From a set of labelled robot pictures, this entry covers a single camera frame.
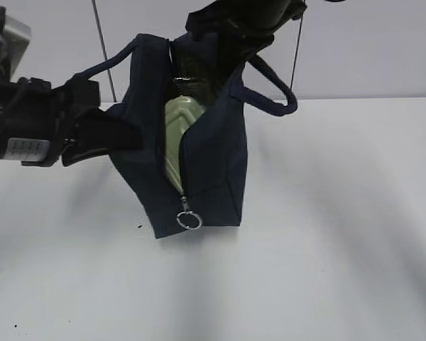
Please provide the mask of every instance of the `navy blue bag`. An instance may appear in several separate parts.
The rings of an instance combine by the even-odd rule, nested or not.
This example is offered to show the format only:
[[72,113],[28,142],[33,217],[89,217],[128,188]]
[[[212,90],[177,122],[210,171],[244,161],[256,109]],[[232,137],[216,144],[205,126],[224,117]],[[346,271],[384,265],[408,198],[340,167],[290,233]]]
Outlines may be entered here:
[[[278,117],[297,110],[290,88],[257,55],[249,60],[250,64],[283,92],[287,105],[244,86],[245,62],[228,79],[214,79],[216,41],[215,35],[201,42],[188,36],[170,42],[140,34],[116,57],[79,74],[90,78],[132,53],[129,89],[123,102],[108,113],[139,127],[144,147],[142,151],[113,153],[110,157],[144,206],[156,238],[196,229],[201,224],[239,226],[248,163],[244,103]],[[200,70],[209,78],[208,86],[217,90],[205,100],[207,111],[186,131],[180,143],[183,196],[164,171],[165,103],[170,99],[173,79],[180,76],[174,75],[176,63],[184,65],[182,69]]]

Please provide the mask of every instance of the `label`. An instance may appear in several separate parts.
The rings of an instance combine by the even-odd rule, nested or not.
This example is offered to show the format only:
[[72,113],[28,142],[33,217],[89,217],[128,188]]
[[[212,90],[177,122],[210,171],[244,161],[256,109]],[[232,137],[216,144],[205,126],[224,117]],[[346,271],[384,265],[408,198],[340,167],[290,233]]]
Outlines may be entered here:
[[39,162],[44,160],[49,151],[47,140],[20,139],[13,137],[8,140],[4,160]]

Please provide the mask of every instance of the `zipper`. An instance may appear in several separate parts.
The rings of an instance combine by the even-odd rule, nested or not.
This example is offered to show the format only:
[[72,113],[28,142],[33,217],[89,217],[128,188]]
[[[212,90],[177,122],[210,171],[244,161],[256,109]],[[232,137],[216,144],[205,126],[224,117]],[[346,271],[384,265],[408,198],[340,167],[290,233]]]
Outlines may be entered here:
[[[169,60],[171,64],[170,73],[172,78],[180,77],[180,68],[178,65],[177,53],[173,44],[170,44]],[[180,197],[182,212],[178,213],[176,218],[177,218],[177,223],[184,229],[199,229],[203,225],[202,218],[200,217],[200,215],[198,215],[197,213],[193,212],[190,209],[189,199],[188,199],[189,193],[187,189],[186,165],[185,165],[185,137],[189,130],[190,128],[188,128],[188,130],[182,135],[182,138],[180,139],[180,145],[178,146],[178,165],[179,165],[179,172],[180,172],[180,182],[182,187],[182,193]],[[178,192],[177,188],[175,188],[175,186],[169,180],[168,180],[168,183],[179,195],[180,193]],[[192,226],[189,224],[185,224],[182,221],[182,218],[187,218],[187,217],[190,218],[190,220],[194,218],[196,223],[193,224]]]

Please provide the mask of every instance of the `white wall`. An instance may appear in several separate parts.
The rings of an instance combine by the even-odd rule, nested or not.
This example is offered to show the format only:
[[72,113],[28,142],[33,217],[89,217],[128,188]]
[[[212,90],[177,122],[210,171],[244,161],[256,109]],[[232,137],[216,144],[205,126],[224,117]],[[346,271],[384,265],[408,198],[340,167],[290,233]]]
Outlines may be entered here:
[[[187,13],[211,0],[97,0],[109,56],[137,33],[176,38]],[[9,14],[33,28],[18,76],[61,85],[102,60],[90,0],[0,0]],[[426,0],[308,0],[294,90],[302,98],[426,96]],[[298,23],[278,32],[262,56],[290,82]],[[129,63],[112,71],[118,98],[129,83]],[[246,84],[273,98],[280,93],[253,70]],[[112,101],[105,75],[102,98]]]
[[0,340],[426,341],[426,99],[246,119],[238,229],[156,241],[107,158],[1,161]]

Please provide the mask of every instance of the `bag handle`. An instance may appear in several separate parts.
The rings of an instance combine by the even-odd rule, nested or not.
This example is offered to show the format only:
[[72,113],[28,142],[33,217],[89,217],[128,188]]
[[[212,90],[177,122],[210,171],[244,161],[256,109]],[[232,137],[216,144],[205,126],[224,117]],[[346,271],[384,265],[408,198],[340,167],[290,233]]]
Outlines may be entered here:
[[132,54],[132,52],[137,48],[137,46],[138,46],[138,39],[136,37],[123,50],[118,52],[114,57],[98,65],[95,65],[91,67],[90,69],[86,69],[85,71],[76,73],[73,76],[73,78],[82,77],[82,78],[90,79],[101,72],[111,69],[117,66],[118,64],[120,64],[121,62],[123,62],[130,54]]
[[255,55],[249,60],[249,63],[263,76],[265,76],[267,80],[272,82],[283,92],[287,99],[287,105],[274,102],[273,100],[238,82],[232,85],[231,96],[277,117],[296,112],[298,109],[297,98],[293,94],[292,90],[278,77],[276,72],[265,62],[265,60],[258,55]]

